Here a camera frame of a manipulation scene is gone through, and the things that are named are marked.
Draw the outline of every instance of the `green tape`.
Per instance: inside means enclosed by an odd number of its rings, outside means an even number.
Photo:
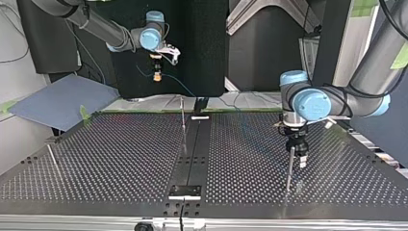
[[[9,112],[9,109],[16,103],[17,103],[16,100],[11,100],[9,102],[0,104],[0,112],[2,114],[7,114]]]
[[[81,108],[79,111],[81,113],[82,120],[90,119],[90,115],[87,113],[87,109],[85,108],[84,105],[81,105]]]
[[[355,0],[353,10],[351,11],[352,17],[371,16],[372,9],[377,6],[377,0]]]
[[[396,56],[391,69],[401,69],[408,65],[408,42],[406,42]]]

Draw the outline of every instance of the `perforated metal table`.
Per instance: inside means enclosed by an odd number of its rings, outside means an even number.
[[[0,176],[1,215],[407,221],[408,181],[339,126],[310,126],[294,163],[275,113],[102,114]],[[169,200],[174,185],[201,200]]]

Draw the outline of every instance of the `robotic arm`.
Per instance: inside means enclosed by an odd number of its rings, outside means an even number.
[[[397,1],[392,17],[408,31],[408,1]],[[406,39],[386,20],[345,88],[313,87],[304,71],[282,74],[281,126],[289,137],[287,150],[301,157],[302,167],[306,166],[308,122],[328,116],[380,116],[388,110],[389,92],[406,70],[405,65],[394,64],[405,42]]]
[[[65,18],[80,29],[84,29],[96,37],[104,40],[108,48],[113,52],[131,50],[136,52],[144,48],[154,55],[155,81],[161,80],[161,62],[164,54],[169,54],[172,59],[169,62],[177,65],[180,51],[166,44],[165,16],[161,12],[148,12],[146,14],[146,26],[132,29],[131,31],[117,23],[103,18],[92,11],[84,0],[32,0],[46,13]]]

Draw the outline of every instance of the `metal bracket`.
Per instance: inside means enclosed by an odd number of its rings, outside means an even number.
[[[200,200],[201,186],[173,186],[168,195],[170,200]]]
[[[313,11],[311,9],[308,11],[309,5],[306,0],[241,0],[227,18],[228,35],[234,35],[234,33],[236,33],[256,12],[269,6],[283,9],[301,27],[303,27],[303,24],[305,23],[307,12],[305,25],[305,31],[307,33],[313,32],[315,27],[320,25],[320,21]]]

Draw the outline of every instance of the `hole pattern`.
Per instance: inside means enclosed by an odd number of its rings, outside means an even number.
[[[207,203],[407,206],[406,191],[346,143],[346,132],[322,123],[310,126],[308,163],[300,168],[295,159],[287,196],[289,153],[273,127],[277,121],[278,114],[213,115]]]
[[[54,147],[58,167],[38,157],[0,199],[161,202],[182,141],[179,115],[100,115]]]

